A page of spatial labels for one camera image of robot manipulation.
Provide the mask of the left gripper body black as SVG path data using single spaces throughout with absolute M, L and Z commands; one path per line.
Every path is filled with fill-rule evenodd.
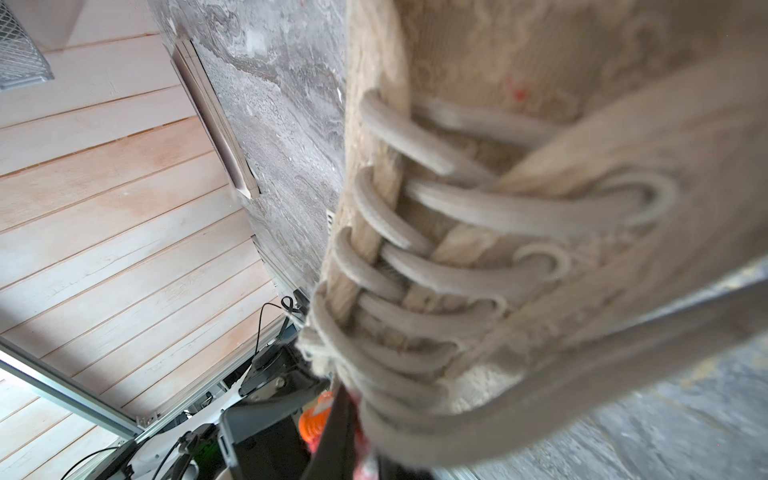
M 241 400 L 221 414 L 219 444 L 234 479 L 299 479 L 309 464 L 298 417 L 329 382 L 311 372 L 297 336 L 288 326 L 254 356 Z

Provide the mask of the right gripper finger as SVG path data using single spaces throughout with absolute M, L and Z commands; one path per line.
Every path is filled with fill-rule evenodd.
M 317 451 L 302 479 L 352 480 L 358 463 L 357 410 L 344 386 L 333 392 L 334 402 Z

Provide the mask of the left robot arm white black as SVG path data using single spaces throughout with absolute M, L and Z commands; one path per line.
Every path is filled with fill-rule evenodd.
M 314 375 L 291 327 L 260 351 L 224 395 L 171 430 L 88 457 L 84 479 L 299 479 L 310 452 L 303 407 L 328 385 Z

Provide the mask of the beige sneaker one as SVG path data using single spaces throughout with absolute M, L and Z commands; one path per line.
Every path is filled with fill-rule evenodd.
M 767 329 L 763 1 L 350 1 L 299 346 L 381 456 L 528 447 Z

